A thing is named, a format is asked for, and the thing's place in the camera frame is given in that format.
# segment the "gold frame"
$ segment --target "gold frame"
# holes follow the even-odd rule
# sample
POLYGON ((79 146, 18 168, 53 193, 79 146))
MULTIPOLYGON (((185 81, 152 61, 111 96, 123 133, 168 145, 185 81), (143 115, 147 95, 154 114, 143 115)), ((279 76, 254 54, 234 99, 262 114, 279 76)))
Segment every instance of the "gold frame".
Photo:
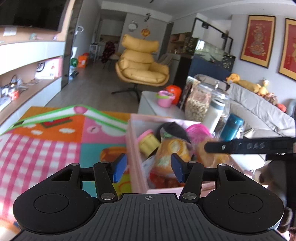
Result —
POLYGON ((283 45, 283 52, 281 56, 281 65, 279 67, 279 73, 282 75, 285 75, 293 80, 296 80, 296 73, 284 68, 286 53, 287 53, 287 45, 288 45, 288 35, 289 35, 289 29, 288 25, 293 24, 296 25, 296 20, 291 18, 286 18, 285 22, 285 39, 284 39, 284 45, 283 45))
POLYGON ((271 52, 272 52, 272 48, 273 48, 273 44, 274 44, 274 32, 275 32, 275 25, 276 25, 276 17, 275 16, 266 16, 266 15, 249 15, 248 18, 248 25, 247 25, 247 30, 246 30, 246 34, 245 34, 245 38, 244 38, 244 45, 243 45, 243 49, 241 52, 241 60, 253 63, 253 64, 257 64, 260 66, 263 66, 265 68, 269 67, 269 63, 270 63, 270 59, 271 59, 271 52), (247 56, 244 55, 244 52, 246 50, 247 47, 247 41, 249 39, 249 34, 250 34, 250 22, 251 20, 267 20, 267 21, 272 21, 272 27, 271 27, 271 37, 270 37, 270 42, 269 42, 269 48, 267 51, 267 59, 261 60, 261 59, 257 59, 251 56, 247 56))

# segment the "yellow toy cup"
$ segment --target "yellow toy cup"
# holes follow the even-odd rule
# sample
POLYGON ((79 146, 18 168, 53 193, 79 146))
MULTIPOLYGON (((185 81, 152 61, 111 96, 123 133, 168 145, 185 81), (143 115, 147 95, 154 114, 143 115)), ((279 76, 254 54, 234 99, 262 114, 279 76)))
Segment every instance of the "yellow toy cup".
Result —
POLYGON ((145 131, 138 138, 138 144, 141 152, 148 157, 156 148, 159 147, 160 142, 153 135, 153 130, 145 131))

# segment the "white bottle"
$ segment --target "white bottle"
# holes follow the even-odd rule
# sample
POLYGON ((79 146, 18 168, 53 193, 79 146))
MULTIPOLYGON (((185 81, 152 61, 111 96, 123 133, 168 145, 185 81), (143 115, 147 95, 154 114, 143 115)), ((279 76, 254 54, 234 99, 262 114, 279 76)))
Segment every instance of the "white bottle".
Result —
POLYGON ((207 113, 202 121, 202 124, 209 129, 209 132, 213 134, 218 121, 223 113, 225 103, 218 99, 212 99, 207 113))

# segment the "pink plastic lid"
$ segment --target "pink plastic lid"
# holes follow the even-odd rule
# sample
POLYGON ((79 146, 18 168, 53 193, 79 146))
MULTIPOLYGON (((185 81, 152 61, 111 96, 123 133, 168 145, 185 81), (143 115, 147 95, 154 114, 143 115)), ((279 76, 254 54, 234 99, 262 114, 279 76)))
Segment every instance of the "pink plastic lid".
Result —
POLYGON ((187 135, 191 142, 194 144, 204 141, 206 137, 210 137, 211 134, 206 126, 203 124, 194 124, 186 129, 187 135))
POLYGON ((146 137, 147 135, 149 135, 150 133, 153 133, 152 129, 149 129, 147 131, 145 131, 144 133, 142 133, 138 138, 137 141, 140 142, 144 137, 146 137))

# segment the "crosshair marking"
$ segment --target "crosshair marking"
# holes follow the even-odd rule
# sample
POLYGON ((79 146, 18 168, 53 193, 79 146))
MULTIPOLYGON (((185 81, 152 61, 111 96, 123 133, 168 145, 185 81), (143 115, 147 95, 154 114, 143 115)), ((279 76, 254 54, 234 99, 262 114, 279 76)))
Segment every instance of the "crosshair marking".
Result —
POLYGON ((153 197, 151 197, 151 196, 147 196, 147 197, 145 197, 145 199, 147 199, 148 201, 150 201, 150 200, 153 199, 153 197))

